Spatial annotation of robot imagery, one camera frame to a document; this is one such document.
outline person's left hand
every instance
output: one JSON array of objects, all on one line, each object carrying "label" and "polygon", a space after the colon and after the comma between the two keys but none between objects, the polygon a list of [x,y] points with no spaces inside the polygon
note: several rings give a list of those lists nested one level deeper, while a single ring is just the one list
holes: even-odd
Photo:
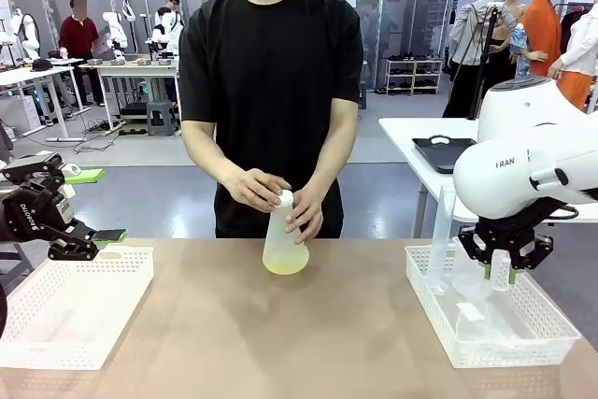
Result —
[{"label": "person's left hand", "polygon": [[561,58],[559,58],[557,61],[555,61],[552,64],[552,66],[548,70],[548,77],[554,78],[554,79],[560,78],[561,71],[562,71],[562,61],[561,61]]},{"label": "person's left hand", "polygon": [[301,191],[293,194],[293,209],[289,217],[286,218],[287,227],[285,232],[292,233],[295,229],[308,224],[307,228],[297,237],[295,244],[309,242],[316,238],[320,232],[324,216],[321,212],[322,198],[309,187],[304,187]]}]

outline mannequin hand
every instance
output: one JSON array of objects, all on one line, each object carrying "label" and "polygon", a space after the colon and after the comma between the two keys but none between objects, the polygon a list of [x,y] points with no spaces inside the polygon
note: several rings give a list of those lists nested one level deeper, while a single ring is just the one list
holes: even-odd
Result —
[{"label": "mannequin hand", "polygon": [[247,172],[240,170],[227,180],[224,187],[237,203],[267,214],[280,204],[278,197],[282,194],[282,189],[289,190],[291,184],[283,178],[252,168]]},{"label": "mannequin hand", "polygon": [[544,53],[541,50],[530,51],[527,54],[527,58],[530,61],[541,61],[541,62],[544,62],[545,60],[548,59],[548,54]]},{"label": "mannequin hand", "polygon": [[303,190],[295,192],[294,208],[286,219],[287,228],[285,231],[287,234],[290,234],[300,226],[309,223],[307,228],[295,240],[297,245],[313,240],[320,232],[321,225],[324,222],[324,216],[321,212],[321,201],[322,198],[316,191],[307,186]]},{"label": "mannequin hand", "polygon": [[548,77],[554,78],[554,79],[560,78],[561,72],[562,72],[562,61],[561,61],[561,58],[559,58],[557,61],[554,62],[554,64],[548,70]]}]

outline black case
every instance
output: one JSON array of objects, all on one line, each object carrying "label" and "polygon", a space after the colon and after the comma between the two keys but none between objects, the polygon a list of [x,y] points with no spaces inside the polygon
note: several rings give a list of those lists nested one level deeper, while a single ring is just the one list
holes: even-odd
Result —
[{"label": "black case", "polygon": [[412,140],[427,163],[443,175],[452,175],[459,157],[477,143],[473,139],[452,139],[447,135],[433,135],[427,139]]}]

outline bottle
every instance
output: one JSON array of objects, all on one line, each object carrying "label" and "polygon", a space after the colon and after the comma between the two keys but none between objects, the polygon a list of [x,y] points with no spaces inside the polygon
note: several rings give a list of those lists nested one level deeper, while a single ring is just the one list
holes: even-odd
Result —
[{"label": "bottle", "polygon": [[285,219],[292,212],[292,192],[282,191],[280,205],[270,214],[268,233],[263,247],[263,265],[276,275],[294,275],[303,270],[309,261],[309,250],[295,240],[301,234],[295,229],[291,234],[285,232]]}]

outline orange garment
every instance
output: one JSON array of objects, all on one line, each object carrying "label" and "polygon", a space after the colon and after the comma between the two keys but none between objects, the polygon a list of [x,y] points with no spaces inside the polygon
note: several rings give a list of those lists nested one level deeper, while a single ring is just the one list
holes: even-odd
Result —
[{"label": "orange garment", "polygon": [[562,72],[557,86],[562,95],[577,109],[583,109],[590,94],[591,79],[589,75],[579,72]]},{"label": "orange garment", "polygon": [[532,74],[545,77],[552,64],[561,58],[561,22],[557,12],[548,0],[533,0],[520,23],[525,27],[532,51],[548,54],[544,62],[531,61]]}]

